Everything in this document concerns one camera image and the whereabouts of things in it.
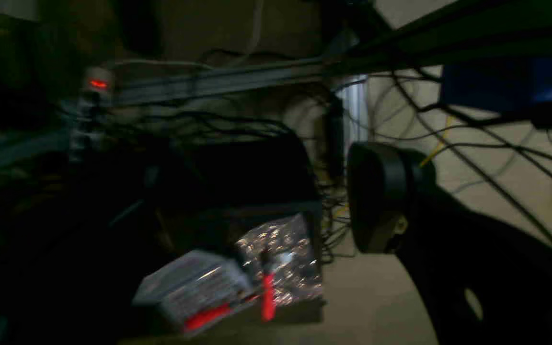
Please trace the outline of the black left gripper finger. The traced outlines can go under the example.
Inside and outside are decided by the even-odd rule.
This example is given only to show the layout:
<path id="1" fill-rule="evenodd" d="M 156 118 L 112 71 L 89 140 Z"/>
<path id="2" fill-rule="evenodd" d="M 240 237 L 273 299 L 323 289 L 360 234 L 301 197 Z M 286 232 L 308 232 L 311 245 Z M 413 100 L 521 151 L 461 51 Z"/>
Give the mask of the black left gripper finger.
<path id="1" fill-rule="evenodd" d="M 378 142 L 350 146 L 357 249 L 397 257 L 441 345 L 552 345 L 552 248 L 465 206 L 422 159 Z"/>

